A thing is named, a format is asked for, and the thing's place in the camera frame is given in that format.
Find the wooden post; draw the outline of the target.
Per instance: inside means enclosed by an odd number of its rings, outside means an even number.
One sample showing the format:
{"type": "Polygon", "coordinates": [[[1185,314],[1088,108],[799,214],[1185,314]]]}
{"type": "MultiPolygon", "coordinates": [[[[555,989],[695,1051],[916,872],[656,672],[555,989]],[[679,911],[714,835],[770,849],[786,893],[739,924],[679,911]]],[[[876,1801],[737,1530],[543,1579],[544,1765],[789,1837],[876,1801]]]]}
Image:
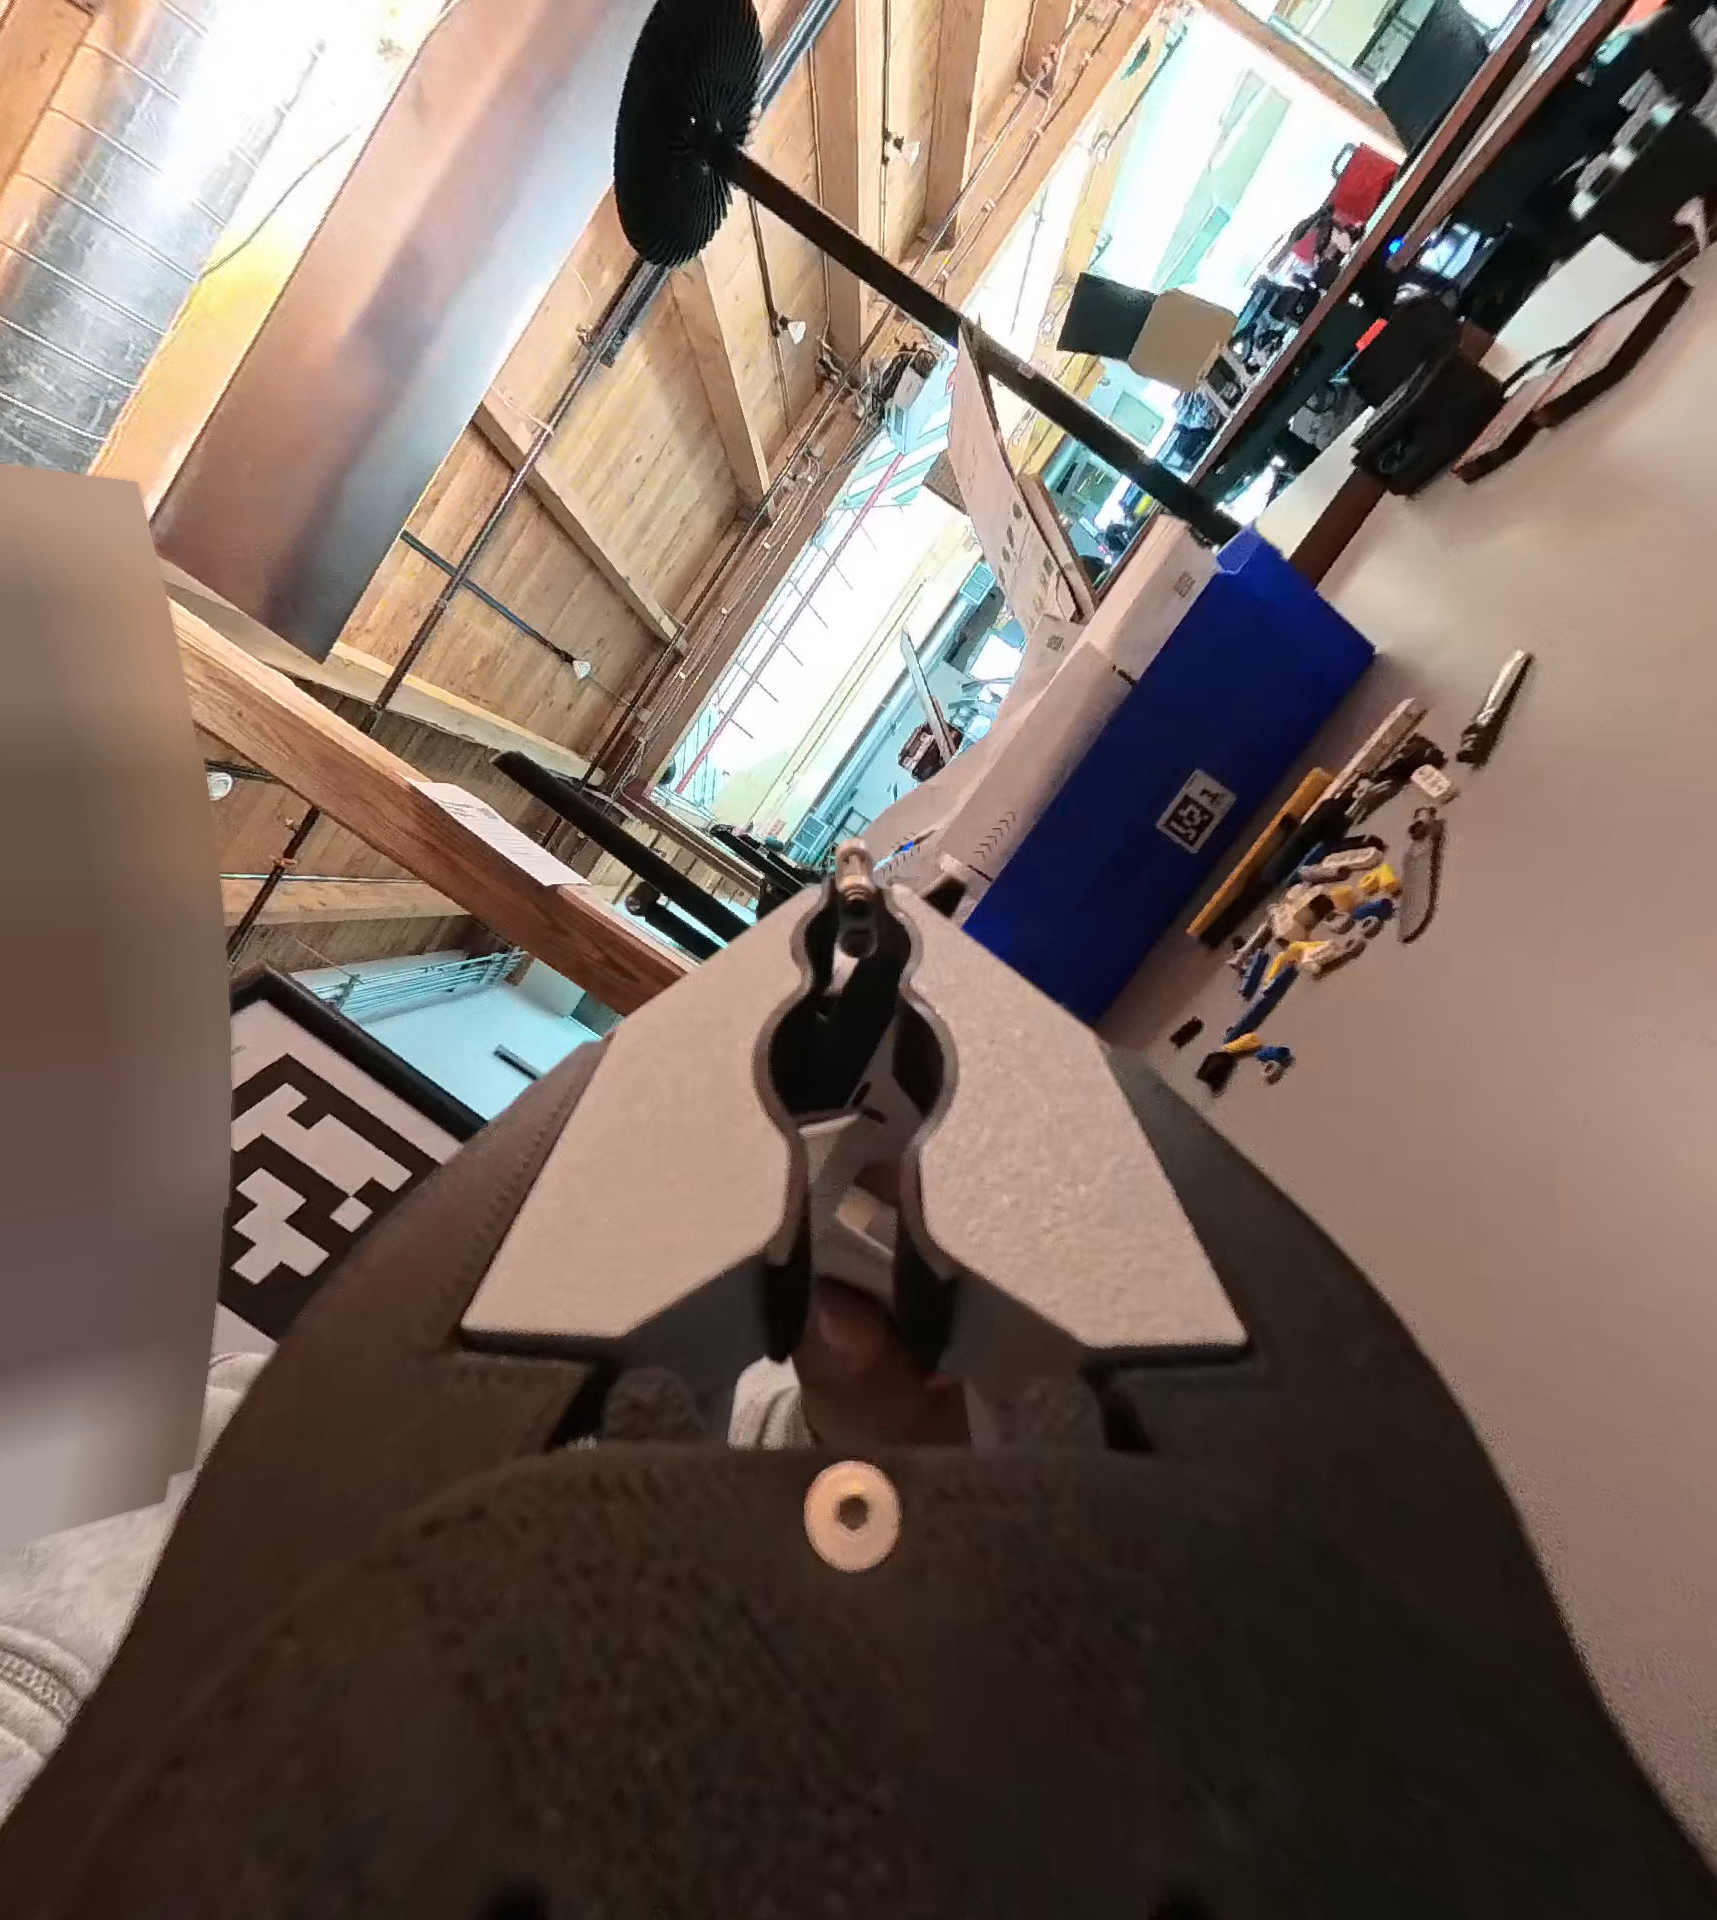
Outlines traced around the wooden post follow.
{"type": "Polygon", "coordinates": [[[193,722],[257,761],[406,876],[561,978],[629,1019],[691,974],[691,958],[578,882],[538,881],[448,811],[415,768],[317,705],[271,662],[171,605],[193,722]]]}

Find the tan lego axle with bush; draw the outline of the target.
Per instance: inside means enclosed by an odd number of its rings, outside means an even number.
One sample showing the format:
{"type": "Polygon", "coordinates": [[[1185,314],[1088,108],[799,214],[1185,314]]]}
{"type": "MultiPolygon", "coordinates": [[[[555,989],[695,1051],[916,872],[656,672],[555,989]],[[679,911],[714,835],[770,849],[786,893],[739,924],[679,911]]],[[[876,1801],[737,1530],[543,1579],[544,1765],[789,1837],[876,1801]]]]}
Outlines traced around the tan lego axle with bush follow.
{"type": "Polygon", "coordinates": [[[834,949],[869,962],[886,945],[886,895],[861,836],[842,842],[830,864],[834,949]]]}

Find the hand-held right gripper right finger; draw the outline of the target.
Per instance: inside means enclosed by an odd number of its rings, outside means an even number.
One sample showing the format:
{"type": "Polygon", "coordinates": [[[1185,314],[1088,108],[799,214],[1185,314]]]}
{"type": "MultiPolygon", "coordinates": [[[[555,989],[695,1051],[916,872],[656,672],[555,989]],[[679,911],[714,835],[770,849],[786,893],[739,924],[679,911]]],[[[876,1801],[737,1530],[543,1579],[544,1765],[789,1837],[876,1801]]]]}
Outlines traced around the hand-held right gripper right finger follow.
{"type": "Polygon", "coordinates": [[[1232,1308],[1111,1051],[906,887],[892,1318],[981,1389],[1232,1361],[1232,1308]]]}

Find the white paper label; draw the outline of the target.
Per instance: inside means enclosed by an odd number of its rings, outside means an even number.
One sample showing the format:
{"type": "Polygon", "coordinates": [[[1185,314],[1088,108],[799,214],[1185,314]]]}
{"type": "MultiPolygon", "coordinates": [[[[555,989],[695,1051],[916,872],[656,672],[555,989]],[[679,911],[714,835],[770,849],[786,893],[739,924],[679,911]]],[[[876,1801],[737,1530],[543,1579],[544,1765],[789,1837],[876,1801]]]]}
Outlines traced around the white paper label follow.
{"type": "Polygon", "coordinates": [[[543,891],[588,891],[588,881],[536,845],[521,828],[513,828],[495,809],[460,786],[415,782],[449,820],[468,831],[478,845],[502,853],[521,876],[543,891]]]}

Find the person's left hand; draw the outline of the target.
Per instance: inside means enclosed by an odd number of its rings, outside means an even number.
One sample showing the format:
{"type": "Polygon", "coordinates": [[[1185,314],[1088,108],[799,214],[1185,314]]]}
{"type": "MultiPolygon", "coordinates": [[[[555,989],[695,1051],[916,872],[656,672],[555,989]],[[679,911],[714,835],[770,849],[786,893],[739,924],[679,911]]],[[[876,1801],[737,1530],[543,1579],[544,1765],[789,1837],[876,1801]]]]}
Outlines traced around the person's left hand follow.
{"type": "Polygon", "coordinates": [[[889,1313],[858,1287],[813,1287],[793,1371],[804,1429],[844,1457],[973,1443],[966,1389],[925,1371],[889,1313]]]}

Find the black ribbed disc stand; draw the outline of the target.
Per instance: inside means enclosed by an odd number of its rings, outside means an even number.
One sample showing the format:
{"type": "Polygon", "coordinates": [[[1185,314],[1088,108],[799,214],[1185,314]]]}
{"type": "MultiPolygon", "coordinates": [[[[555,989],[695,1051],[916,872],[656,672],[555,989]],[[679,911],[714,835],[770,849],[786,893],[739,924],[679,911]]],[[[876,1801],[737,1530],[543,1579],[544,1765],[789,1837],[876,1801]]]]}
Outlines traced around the black ribbed disc stand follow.
{"type": "Polygon", "coordinates": [[[1120,427],[981,334],[916,276],[750,157],[761,58],[764,41],[750,5],[654,5],[629,52],[611,160],[629,249],[662,271],[694,264],[723,230],[732,193],[742,192],[863,290],[973,355],[984,378],[1126,477],[1198,541],[1208,549],[1234,541],[1242,524],[1190,481],[1159,468],[1120,427]]]}

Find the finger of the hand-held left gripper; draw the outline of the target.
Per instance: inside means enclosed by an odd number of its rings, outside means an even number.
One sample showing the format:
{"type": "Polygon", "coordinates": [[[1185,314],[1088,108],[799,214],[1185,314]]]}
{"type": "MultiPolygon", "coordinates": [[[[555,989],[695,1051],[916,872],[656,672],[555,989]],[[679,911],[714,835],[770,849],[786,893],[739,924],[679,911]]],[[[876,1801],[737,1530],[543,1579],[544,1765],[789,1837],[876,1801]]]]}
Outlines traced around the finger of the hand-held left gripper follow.
{"type": "Polygon", "coordinates": [[[899,1206],[867,1179],[879,1166],[886,1120],[876,1109],[848,1109],[800,1126],[808,1155],[808,1274],[842,1285],[872,1308],[892,1310],[892,1263],[899,1206]]]}

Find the blue plastic bin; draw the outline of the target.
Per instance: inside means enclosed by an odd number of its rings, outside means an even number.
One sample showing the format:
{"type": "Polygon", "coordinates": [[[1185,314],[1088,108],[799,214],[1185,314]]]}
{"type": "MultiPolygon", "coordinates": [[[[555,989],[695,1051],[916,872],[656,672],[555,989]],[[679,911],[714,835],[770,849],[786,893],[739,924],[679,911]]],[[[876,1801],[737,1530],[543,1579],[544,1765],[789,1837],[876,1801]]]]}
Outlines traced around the blue plastic bin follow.
{"type": "Polygon", "coordinates": [[[1097,1023],[1257,825],[1377,649],[1265,537],[1217,574],[966,931],[1097,1023]]]}

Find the framed black white marker sign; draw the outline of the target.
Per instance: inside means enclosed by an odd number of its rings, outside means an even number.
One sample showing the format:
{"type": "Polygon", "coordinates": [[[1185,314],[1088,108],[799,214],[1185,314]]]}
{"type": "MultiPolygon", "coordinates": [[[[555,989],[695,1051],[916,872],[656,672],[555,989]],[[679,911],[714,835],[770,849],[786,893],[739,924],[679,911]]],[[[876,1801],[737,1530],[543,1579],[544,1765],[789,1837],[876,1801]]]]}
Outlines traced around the framed black white marker sign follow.
{"type": "Polygon", "coordinates": [[[219,1308],[278,1342],[486,1120],[282,973],[234,986],[230,1042],[219,1308]]]}

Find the white cardboard box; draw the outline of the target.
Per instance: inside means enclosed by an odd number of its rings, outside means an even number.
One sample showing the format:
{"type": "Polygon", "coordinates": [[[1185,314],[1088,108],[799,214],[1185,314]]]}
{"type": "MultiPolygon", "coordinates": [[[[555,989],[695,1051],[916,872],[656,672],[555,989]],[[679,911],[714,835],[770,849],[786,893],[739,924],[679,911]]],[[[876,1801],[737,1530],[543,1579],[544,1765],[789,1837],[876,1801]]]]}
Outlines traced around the white cardboard box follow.
{"type": "Polygon", "coordinates": [[[925,902],[966,919],[984,900],[1215,574],[1217,555],[1159,518],[1090,620],[1062,649],[1041,649],[1044,681],[973,748],[979,772],[937,835],[925,902]]]}

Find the silver ventilation duct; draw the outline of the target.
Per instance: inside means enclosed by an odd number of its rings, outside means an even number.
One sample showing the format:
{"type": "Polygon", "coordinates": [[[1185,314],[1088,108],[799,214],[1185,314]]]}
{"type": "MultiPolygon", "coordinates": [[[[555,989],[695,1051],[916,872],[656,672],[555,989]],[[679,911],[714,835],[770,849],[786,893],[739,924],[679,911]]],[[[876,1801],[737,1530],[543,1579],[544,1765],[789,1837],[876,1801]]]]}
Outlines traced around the silver ventilation duct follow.
{"type": "Polygon", "coordinates": [[[0,463],[90,472],[326,47],[322,5],[100,5],[0,193],[0,463]]]}

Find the dark wooden board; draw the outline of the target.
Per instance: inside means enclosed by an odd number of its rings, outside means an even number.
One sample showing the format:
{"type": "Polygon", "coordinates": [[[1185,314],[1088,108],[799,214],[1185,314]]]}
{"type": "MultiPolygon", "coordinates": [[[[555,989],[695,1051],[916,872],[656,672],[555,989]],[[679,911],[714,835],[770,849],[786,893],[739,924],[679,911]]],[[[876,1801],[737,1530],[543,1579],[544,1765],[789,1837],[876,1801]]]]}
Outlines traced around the dark wooden board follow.
{"type": "Polygon", "coordinates": [[[1581,415],[1593,402],[1639,371],[1648,349],[1683,312],[1693,282],[1683,273],[1619,302],[1572,345],[1554,349],[1541,366],[1512,375],[1492,423],[1454,458],[1451,477],[1476,482],[1512,463],[1535,436],[1581,415]]]}

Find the grey utility knife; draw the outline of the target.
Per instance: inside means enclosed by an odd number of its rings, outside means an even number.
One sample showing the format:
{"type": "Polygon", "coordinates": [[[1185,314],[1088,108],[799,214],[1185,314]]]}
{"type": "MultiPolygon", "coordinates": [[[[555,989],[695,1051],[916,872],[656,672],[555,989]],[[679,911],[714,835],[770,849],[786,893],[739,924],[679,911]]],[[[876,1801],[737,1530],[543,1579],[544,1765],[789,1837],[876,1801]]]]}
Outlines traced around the grey utility knife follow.
{"type": "Polygon", "coordinates": [[[1529,649],[1512,649],[1493,684],[1486,685],[1476,713],[1472,717],[1472,722],[1461,731],[1454,761],[1468,766],[1468,768],[1484,768],[1493,755],[1493,745],[1499,740],[1499,731],[1509,722],[1509,713],[1518,705],[1518,695],[1523,689],[1523,681],[1529,672],[1529,666],[1535,662],[1535,656],[1529,649]]]}

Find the yellow black lego model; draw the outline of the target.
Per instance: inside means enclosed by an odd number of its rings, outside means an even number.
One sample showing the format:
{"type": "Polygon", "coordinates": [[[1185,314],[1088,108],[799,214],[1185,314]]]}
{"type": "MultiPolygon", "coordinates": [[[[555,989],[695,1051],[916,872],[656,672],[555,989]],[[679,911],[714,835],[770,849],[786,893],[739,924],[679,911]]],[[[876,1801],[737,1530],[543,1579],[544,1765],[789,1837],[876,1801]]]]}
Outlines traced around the yellow black lego model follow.
{"type": "Polygon", "coordinates": [[[1372,820],[1398,799],[1426,819],[1451,803],[1458,782],[1426,736],[1427,708],[1403,700],[1337,772],[1311,772],[1257,831],[1232,876],[1190,924],[1202,949],[1224,949],[1255,994],[1279,949],[1312,949],[1398,891],[1388,845],[1372,820]]]}

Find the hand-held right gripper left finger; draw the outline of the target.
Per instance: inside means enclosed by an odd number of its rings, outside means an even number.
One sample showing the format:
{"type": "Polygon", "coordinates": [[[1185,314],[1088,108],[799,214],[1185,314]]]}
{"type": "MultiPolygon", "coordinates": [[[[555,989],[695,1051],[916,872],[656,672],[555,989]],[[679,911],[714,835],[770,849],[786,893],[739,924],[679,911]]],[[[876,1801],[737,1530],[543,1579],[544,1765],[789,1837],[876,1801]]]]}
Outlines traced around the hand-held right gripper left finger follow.
{"type": "Polygon", "coordinates": [[[489,1260],[460,1333],[489,1356],[750,1368],[810,1299],[808,1151],[770,1080],[822,981],[830,882],[616,1023],[489,1260]]]}

